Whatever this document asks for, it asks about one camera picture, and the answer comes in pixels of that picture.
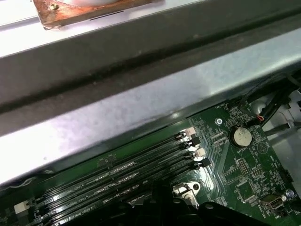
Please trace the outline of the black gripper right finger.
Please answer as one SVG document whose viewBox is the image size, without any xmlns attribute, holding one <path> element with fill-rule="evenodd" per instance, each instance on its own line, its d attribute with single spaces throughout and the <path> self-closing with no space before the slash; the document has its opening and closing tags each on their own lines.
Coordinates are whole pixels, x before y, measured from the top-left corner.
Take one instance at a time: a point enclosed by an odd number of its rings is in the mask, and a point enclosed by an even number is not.
<svg viewBox="0 0 301 226">
<path fill-rule="evenodd" d="M 263 222 L 217 203 L 205 202 L 198 209 L 185 203 L 178 210 L 180 226 L 262 226 Z"/>
</svg>

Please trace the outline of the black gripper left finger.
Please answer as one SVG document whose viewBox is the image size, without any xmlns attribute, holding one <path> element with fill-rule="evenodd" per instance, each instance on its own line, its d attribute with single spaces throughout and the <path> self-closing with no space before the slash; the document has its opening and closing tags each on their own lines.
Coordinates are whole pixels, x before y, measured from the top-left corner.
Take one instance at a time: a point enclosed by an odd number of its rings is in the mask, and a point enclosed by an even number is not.
<svg viewBox="0 0 301 226">
<path fill-rule="evenodd" d="M 178 209 L 176 203 L 145 202 L 130 208 L 121 216 L 123 226 L 175 226 Z"/>
</svg>

